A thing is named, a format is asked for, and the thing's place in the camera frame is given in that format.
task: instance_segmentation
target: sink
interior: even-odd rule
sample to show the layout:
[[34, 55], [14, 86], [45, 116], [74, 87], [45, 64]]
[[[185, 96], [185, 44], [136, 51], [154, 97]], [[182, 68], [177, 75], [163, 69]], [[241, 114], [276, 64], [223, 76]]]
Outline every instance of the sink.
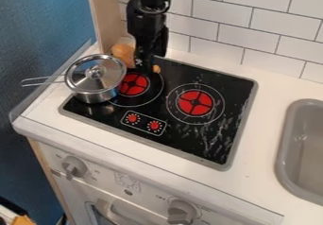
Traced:
[[323, 102], [302, 99], [288, 109], [275, 170], [295, 196], [323, 205]]

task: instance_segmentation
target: play stove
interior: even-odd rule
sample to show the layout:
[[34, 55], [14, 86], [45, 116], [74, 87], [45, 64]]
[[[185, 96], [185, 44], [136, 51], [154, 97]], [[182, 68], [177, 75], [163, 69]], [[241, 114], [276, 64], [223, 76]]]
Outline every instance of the play stove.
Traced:
[[61, 112], [196, 163], [228, 168], [256, 83], [162, 58], [155, 64], [160, 74], [128, 72], [110, 102], [90, 105], [70, 97]]

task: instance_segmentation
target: red burner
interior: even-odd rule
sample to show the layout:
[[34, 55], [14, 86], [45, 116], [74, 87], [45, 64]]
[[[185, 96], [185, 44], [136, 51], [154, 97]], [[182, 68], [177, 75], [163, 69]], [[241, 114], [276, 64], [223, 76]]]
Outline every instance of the red burner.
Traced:
[[202, 116], [213, 108], [212, 97], [203, 91], [186, 91], [178, 98], [178, 106], [182, 112], [192, 116]]
[[145, 92], [148, 87], [147, 77], [143, 77], [138, 73], [127, 74], [122, 81], [119, 92], [122, 95], [135, 96]]
[[129, 120], [130, 123], [134, 123], [137, 121], [138, 117], [135, 114], [131, 114], [127, 119]]

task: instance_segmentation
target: burner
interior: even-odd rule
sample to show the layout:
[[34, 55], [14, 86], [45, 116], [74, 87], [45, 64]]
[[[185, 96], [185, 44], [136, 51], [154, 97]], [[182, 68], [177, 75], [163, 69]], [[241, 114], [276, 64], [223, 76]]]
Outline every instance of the burner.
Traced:
[[185, 84], [170, 92], [167, 97], [167, 110], [182, 123], [205, 125], [223, 114], [225, 100], [208, 85]]
[[139, 73], [129, 73], [119, 87], [119, 94], [134, 97], [142, 95], [149, 89], [149, 79]]
[[190, 90], [182, 93], [178, 98], [178, 109], [191, 116], [203, 116], [213, 109], [213, 98], [206, 92]]
[[110, 100], [110, 103], [124, 108], [140, 107], [155, 100], [162, 90], [161, 75], [153, 73], [148, 77], [142, 73], [130, 72], [119, 87], [119, 95]]

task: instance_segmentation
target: gray knob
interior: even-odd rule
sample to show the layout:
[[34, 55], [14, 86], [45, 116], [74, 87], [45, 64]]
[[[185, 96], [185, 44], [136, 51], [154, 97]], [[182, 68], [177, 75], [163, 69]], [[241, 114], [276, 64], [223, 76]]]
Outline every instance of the gray knob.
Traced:
[[63, 162], [62, 167], [66, 171], [67, 180], [71, 180], [73, 177], [82, 178], [88, 171], [88, 167], [78, 158], [73, 156], [67, 156]]
[[190, 203], [174, 199], [168, 208], [168, 223], [177, 225], [190, 225], [196, 218], [196, 208]]

